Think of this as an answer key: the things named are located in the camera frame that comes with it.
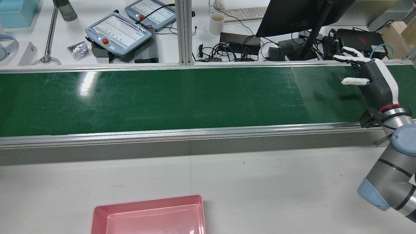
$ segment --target computer monitor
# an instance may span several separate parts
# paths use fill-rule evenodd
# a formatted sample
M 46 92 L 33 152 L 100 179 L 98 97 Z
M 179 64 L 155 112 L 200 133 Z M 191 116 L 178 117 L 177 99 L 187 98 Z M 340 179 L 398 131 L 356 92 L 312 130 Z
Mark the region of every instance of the computer monitor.
M 271 37 L 309 30 L 306 42 L 280 41 L 289 60 L 316 58 L 312 50 L 322 26 L 337 22 L 355 0 L 271 0 L 256 37 Z

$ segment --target gray bottle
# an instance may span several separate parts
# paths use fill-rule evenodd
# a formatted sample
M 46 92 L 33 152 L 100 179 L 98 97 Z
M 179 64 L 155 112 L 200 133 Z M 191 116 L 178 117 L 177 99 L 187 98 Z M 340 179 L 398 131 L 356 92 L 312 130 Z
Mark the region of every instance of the gray bottle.
M 72 8 L 69 0 L 53 0 L 53 2 L 58 7 L 65 21 L 73 21 L 77 18 L 77 13 Z

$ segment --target red button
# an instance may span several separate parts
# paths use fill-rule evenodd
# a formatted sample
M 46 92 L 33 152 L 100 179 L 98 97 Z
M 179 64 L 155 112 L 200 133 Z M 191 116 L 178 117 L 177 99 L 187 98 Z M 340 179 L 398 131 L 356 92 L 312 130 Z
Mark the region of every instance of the red button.
M 104 39 L 102 40 L 102 42 L 103 42 L 103 44 L 104 44 L 104 45 L 108 45 L 108 44 L 110 44 L 110 42 L 108 41 L 108 39 L 107 39 L 107 38 L 104 38 Z

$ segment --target pink tray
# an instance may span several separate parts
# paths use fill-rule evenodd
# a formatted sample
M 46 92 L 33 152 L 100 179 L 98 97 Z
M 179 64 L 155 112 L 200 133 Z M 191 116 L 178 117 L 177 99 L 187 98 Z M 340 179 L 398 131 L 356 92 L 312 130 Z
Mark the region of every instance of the pink tray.
M 206 234 L 201 195 L 100 205 L 91 234 Z

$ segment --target keyboard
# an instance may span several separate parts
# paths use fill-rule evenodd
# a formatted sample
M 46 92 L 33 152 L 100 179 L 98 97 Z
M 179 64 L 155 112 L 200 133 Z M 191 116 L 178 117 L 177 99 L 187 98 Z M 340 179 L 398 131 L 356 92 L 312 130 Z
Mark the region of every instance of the keyboard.
M 224 22 L 233 22 L 239 20 L 258 20 L 262 19 L 264 13 L 266 13 L 267 7 L 249 7 L 249 8 L 237 8 L 237 9 L 230 9 L 230 10 L 223 10 L 221 14 L 224 15 Z

